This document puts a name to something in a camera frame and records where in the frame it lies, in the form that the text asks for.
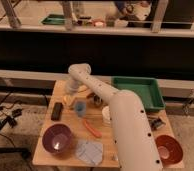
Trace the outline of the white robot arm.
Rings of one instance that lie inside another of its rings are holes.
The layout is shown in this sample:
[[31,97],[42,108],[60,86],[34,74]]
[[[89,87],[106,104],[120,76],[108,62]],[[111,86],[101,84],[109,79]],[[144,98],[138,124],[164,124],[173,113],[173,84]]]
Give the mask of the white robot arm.
[[92,76],[87,63],[70,65],[68,73],[67,94],[76,93],[84,84],[108,104],[120,170],[162,171],[163,165],[140,97]]

